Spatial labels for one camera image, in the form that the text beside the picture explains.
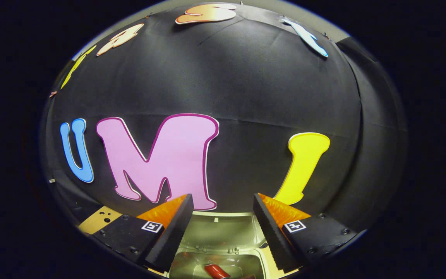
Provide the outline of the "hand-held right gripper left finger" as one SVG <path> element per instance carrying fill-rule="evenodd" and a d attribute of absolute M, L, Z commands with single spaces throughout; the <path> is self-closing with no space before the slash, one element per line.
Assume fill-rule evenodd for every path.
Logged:
<path fill-rule="evenodd" d="M 193 209 L 192 194 L 184 194 L 138 217 L 121 215 L 92 236 L 135 265 L 169 272 Z"/>

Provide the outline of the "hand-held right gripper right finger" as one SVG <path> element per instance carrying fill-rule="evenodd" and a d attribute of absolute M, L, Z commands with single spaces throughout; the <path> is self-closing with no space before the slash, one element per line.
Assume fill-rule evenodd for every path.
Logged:
<path fill-rule="evenodd" d="M 269 196 L 254 195 L 253 211 L 279 270 L 312 268 L 353 244 L 357 232 L 328 214 L 307 214 Z"/>

